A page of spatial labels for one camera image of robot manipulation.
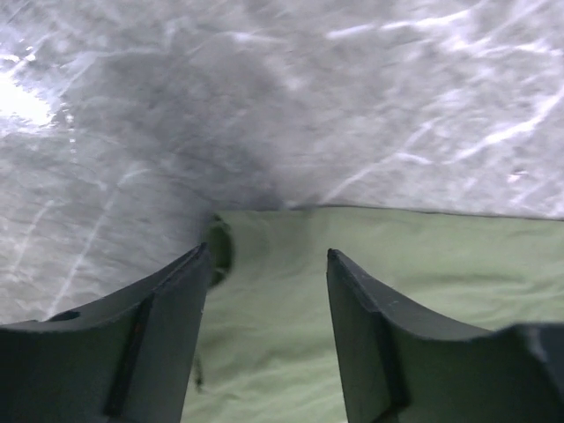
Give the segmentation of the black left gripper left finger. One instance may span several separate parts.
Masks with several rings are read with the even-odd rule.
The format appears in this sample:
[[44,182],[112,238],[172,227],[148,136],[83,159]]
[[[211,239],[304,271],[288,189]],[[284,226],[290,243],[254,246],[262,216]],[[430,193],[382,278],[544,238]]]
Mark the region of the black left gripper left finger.
[[3,325],[2,421],[179,421],[210,280],[200,245],[104,298]]

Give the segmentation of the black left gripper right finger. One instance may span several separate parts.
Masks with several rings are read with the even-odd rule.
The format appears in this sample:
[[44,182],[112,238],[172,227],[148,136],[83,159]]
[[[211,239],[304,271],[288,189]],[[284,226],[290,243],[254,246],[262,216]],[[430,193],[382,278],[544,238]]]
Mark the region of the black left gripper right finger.
[[562,421],[561,323],[461,323],[335,249],[326,278],[349,421]]

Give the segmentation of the green graphic tank top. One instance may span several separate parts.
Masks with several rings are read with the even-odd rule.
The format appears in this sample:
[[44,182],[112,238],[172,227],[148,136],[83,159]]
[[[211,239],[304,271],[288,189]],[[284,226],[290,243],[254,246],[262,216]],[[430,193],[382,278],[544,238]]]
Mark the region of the green graphic tank top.
[[221,211],[185,422],[351,422],[327,255],[461,323],[563,326],[563,225],[352,207]]

